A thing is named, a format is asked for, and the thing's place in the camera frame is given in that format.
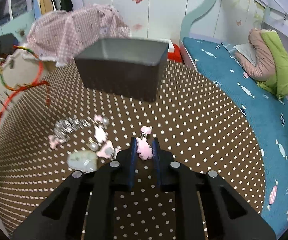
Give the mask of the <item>pale jade pendant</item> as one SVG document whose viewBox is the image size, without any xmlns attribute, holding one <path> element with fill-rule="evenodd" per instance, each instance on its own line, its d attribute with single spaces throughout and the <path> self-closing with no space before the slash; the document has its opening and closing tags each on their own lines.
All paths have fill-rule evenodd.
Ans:
<svg viewBox="0 0 288 240">
<path fill-rule="evenodd" d="M 77 151 L 71 153 L 67 158 L 67 165 L 73 170 L 90 173 L 97 170 L 98 157 L 91 150 Z"/>
</svg>

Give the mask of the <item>wardrobe shelf unit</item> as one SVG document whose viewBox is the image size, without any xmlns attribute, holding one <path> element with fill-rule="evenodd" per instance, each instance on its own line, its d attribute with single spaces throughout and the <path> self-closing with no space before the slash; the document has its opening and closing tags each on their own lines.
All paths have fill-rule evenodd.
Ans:
<svg viewBox="0 0 288 240">
<path fill-rule="evenodd" d="M 0 35 L 11 33 L 24 42 L 34 21 L 32 0 L 0 0 Z"/>
</svg>

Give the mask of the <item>cardboard box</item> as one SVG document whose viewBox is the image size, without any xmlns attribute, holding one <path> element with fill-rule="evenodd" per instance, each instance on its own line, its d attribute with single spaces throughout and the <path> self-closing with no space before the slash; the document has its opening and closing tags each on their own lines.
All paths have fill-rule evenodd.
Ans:
<svg viewBox="0 0 288 240">
<path fill-rule="evenodd" d="M 43 64 L 48 72 L 52 72 L 56 69 L 56 63 L 54 61 L 44 61 Z"/>
</svg>

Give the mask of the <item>pink checkered cloth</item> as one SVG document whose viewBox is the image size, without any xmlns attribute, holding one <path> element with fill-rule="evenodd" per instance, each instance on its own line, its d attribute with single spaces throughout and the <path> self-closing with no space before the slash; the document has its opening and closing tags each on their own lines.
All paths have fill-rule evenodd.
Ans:
<svg viewBox="0 0 288 240">
<path fill-rule="evenodd" d="M 78 10 L 51 11 L 36 20 L 25 47 L 42 61 L 62 67 L 102 38 L 129 38 L 131 30 L 112 5 L 94 4 Z"/>
</svg>

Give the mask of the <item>brown polka dot tablecloth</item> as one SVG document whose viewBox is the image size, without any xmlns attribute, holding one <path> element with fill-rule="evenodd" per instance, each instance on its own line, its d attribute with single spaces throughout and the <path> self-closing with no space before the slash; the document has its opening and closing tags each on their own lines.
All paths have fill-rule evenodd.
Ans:
<svg viewBox="0 0 288 240">
<path fill-rule="evenodd" d="M 107 118 L 105 145 L 116 154 L 129 147 L 163 150 L 194 172 L 217 172 L 256 213 L 264 203 L 265 175 L 258 141 L 244 106 L 215 82 L 179 63 L 167 65 L 154 102 L 84 87 L 70 64 L 17 98 L 0 126 L 0 218 L 9 235 L 73 172 L 86 155 L 95 127 L 70 132 L 51 146 L 62 120 Z"/>
</svg>

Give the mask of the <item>dark metal tin box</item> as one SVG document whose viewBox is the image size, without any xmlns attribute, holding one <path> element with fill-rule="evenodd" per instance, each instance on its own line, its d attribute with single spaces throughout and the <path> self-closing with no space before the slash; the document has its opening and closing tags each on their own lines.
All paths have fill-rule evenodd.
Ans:
<svg viewBox="0 0 288 240">
<path fill-rule="evenodd" d="M 74 57 L 85 87 L 154 102 L 167 66 L 167 42 L 103 38 Z"/>
</svg>

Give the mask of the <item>teal bed mattress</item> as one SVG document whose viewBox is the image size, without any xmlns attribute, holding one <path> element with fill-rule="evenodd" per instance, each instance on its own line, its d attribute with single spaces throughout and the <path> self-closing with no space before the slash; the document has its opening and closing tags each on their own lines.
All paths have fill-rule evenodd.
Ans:
<svg viewBox="0 0 288 240">
<path fill-rule="evenodd" d="M 232 53 L 215 42 L 185 37 L 184 47 L 195 61 L 196 70 L 221 88 L 247 118 L 258 141 L 253 152 L 262 164 L 252 159 L 237 174 L 238 188 L 270 224 L 277 237 L 288 231 L 288 100 L 277 100 L 244 76 Z"/>
</svg>

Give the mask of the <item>red upholstered bench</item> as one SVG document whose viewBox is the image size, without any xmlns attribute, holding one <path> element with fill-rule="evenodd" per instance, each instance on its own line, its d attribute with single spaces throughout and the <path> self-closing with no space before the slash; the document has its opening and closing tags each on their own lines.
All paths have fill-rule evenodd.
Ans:
<svg viewBox="0 0 288 240">
<path fill-rule="evenodd" d="M 173 47 L 174 51 L 172 53 L 168 53 L 168 59 L 173 60 L 175 62 L 183 63 L 179 46 L 173 44 Z"/>
</svg>

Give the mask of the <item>pink and green folded quilt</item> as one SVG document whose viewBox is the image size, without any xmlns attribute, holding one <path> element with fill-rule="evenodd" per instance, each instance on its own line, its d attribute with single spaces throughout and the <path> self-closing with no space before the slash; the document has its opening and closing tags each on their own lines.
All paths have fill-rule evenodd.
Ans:
<svg viewBox="0 0 288 240">
<path fill-rule="evenodd" d="M 252 29 L 235 58 L 257 85 L 281 100 L 288 96 L 288 52 L 274 30 Z"/>
</svg>

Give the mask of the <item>teal bed headboard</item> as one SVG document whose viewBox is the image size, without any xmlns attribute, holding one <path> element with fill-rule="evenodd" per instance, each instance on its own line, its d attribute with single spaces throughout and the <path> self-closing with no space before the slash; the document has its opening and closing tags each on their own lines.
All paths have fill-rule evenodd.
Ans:
<svg viewBox="0 0 288 240">
<path fill-rule="evenodd" d="M 203 0 L 200 5 L 184 16 L 181 23 L 179 42 L 182 42 L 185 37 L 189 36 L 192 24 L 204 17 L 212 9 L 215 3 L 216 0 Z"/>
</svg>

